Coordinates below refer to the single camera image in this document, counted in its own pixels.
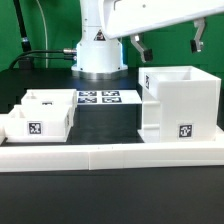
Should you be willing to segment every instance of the white platform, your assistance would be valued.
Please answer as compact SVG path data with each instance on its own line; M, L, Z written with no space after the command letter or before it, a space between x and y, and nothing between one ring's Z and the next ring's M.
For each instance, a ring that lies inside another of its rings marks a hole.
M0 172L224 165L223 143L1 147Z

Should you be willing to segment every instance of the open white box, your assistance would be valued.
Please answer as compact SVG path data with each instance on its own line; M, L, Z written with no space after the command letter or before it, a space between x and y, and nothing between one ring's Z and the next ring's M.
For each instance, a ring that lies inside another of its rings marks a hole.
M221 80L192 66L140 68L145 142L212 141Z
M22 105L43 105L60 106L70 105L72 117L70 120L73 126L73 116L77 107L77 96L75 89L30 89L21 100Z
M5 121L7 142L65 142L71 129L69 105L15 105Z

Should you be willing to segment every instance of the white box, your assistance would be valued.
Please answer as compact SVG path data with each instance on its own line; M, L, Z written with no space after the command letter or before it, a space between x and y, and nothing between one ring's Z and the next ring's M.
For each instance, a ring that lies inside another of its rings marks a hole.
M21 100L22 105L70 105L74 116L77 107L76 89L30 89Z
M15 105L5 122L8 142L65 142L71 129L69 105Z
M192 66L140 68L139 83L144 89L142 128L157 125L160 142L215 139L219 78ZM157 117L147 120L153 110L158 111Z

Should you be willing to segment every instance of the black table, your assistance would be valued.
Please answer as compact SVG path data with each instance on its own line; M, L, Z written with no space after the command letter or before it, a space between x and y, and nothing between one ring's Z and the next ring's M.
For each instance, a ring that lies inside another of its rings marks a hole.
M6 70L0 73L0 113L19 104L29 88L140 92L135 69L99 82L74 78L69 69ZM222 111L220 104L221 127ZM138 105L78 106L76 125L62 144L142 142L140 119ZM221 224L224 167L1 173L0 205L1 224Z

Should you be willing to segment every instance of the green wall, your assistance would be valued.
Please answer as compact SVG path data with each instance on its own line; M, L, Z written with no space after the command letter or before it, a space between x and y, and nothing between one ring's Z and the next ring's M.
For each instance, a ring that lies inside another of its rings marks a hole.
M46 16L49 49L72 47L81 38L79 0L39 0ZM20 0L28 37L33 49L44 49L44 28L35 0ZM202 53L192 54L190 39L195 36L193 22L174 25L144 34L144 42L153 49L154 61L142 64L128 37L123 38L124 61L129 67L194 65L224 78L224 14L207 18ZM13 0L0 3L0 71L22 52ZM36 67L44 67L36 60ZM50 67L70 67L70 61L51 61Z

